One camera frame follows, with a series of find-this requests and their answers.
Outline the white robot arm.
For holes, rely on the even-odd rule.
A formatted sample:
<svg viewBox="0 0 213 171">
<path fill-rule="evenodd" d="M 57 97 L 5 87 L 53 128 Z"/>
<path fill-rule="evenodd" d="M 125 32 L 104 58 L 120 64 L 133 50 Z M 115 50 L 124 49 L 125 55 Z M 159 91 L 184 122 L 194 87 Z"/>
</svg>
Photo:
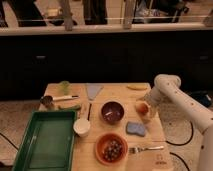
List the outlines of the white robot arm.
<svg viewBox="0 0 213 171">
<path fill-rule="evenodd" d="M 179 76 L 159 74 L 143 99 L 156 108 L 167 97 L 184 112 L 203 135 L 197 171 L 213 171 L 213 112 L 184 93 L 180 86 Z"/>
</svg>

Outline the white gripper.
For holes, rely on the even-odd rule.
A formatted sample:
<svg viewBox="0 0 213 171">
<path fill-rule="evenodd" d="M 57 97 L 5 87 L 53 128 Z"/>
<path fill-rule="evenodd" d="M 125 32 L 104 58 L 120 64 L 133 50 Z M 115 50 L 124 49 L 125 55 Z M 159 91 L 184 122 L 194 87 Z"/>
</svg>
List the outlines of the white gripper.
<svg viewBox="0 0 213 171">
<path fill-rule="evenodd" d="M 144 107 L 142 120 L 144 123 L 150 122 L 156 115 L 156 107 L 159 106 L 166 96 L 156 87 L 153 87 L 145 96 L 144 100 L 149 104 Z"/>
</svg>

